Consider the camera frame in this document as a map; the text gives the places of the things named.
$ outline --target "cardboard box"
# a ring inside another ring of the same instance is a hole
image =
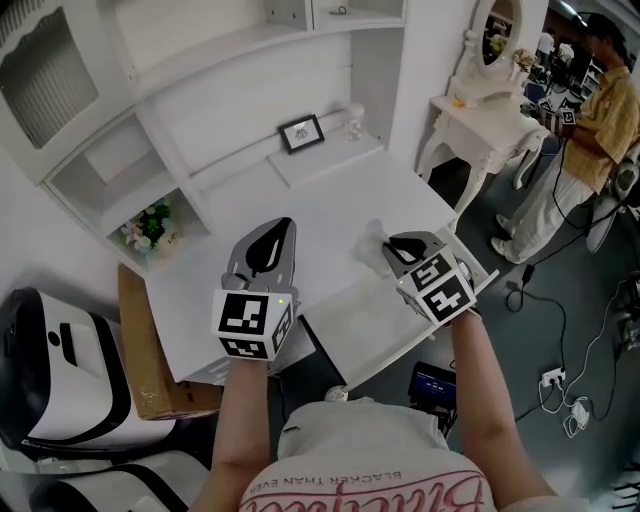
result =
[[[144,279],[120,265],[118,296],[122,352],[131,393],[144,420],[207,416],[220,409],[222,388],[209,384],[176,384],[162,351]]]

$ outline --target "small glass figurine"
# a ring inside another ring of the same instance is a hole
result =
[[[362,120],[364,119],[364,105],[360,103],[352,103],[347,110],[349,112],[349,120],[344,127],[347,132],[348,140],[360,140],[362,137]]]

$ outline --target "grey floor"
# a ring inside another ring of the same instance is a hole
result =
[[[550,159],[543,159],[537,177]],[[459,160],[434,171],[431,186],[450,204],[455,204],[466,182],[469,167]],[[559,336],[562,317],[559,309],[525,299],[524,308],[514,314],[505,307],[505,297],[511,283],[519,283],[524,268],[508,264],[495,255],[488,245],[498,231],[493,217],[497,212],[510,214],[522,201],[526,191],[516,192],[511,186],[509,171],[486,183],[481,194],[464,213],[458,224],[458,236],[476,255],[484,267],[498,269],[500,277],[480,297],[479,308],[502,366],[516,415],[538,403],[537,384],[542,372],[560,366]],[[570,219],[584,224],[586,210],[577,208]],[[596,254],[590,254],[580,240],[562,253],[536,268],[527,286],[531,293],[560,301],[567,312],[565,362],[568,379],[582,370],[588,342],[597,334],[606,303],[616,286],[637,266],[633,245],[638,238],[635,228],[616,222],[606,243]],[[559,248],[575,236],[565,225],[541,257]],[[609,321],[605,334],[589,357],[585,376],[572,392],[589,396],[596,414],[605,413],[613,385],[613,347],[619,341],[618,327]],[[395,364],[354,391],[354,395],[370,396],[381,403],[407,405],[409,378],[416,361],[447,367],[452,359],[447,330],[438,334],[435,342],[424,341]],[[611,411],[601,422],[591,419],[587,430],[568,439],[562,427],[566,409],[555,416],[541,410],[518,423],[518,429],[533,461],[554,489],[562,494],[589,498],[606,490],[614,476],[628,460],[636,444],[640,427],[640,351],[625,352],[617,367],[617,385]],[[322,354],[317,353],[283,374],[285,414],[295,408],[321,400],[329,386],[339,384],[339,378]],[[270,393],[272,407],[272,438],[274,447],[282,425],[280,396],[277,385]],[[553,397],[548,407],[554,407]],[[459,450],[454,429],[450,437],[452,449]]]

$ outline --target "display screen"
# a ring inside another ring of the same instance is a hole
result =
[[[420,371],[414,374],[411,396],[422,396],[431,399],[435,405],[441,407],[455,407],[456,385],[444,380],[436,379]]]

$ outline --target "curved table leg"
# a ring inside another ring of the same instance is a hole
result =
[[[497,167],[497,163],[495,161],[495,152],[491,152],[491,154],[483,158],[479,165],[476,164],[471,167],[467,186],[465,187],[462,196],[458,200],[458,204],[456,204],[456,207],[454,208],[455,212],[458,214],[458,218],[462,216],[464,211],[471,204],[471,201],[473,201],[478,195],[478,192],[480,192],[487,174],[492,172],[494,167]]]
[[[522,188],[522,177],[529,169],[531,169],[531,166],[535,164],[541,151],[542,147],[537,151],[527,151],[527,154],[525,155],[524,160],[522,160],[520,167],[518,167],[518,172],[516,172],[516,176],[513,179],[513,188],[516,190],[520,190]]]
[[[433,172],[433,166],[431,165],[431,157],[435,150],[444,143],[447,134],[447,127],[449,126],[449,114],[443,112],[438,116],[434,124],[435,132],[427,142],[422,151],[420,157],[420,163],[418,164],[418,174],[422,176],[425,183],[429,183],[431,179],[431,173]]]

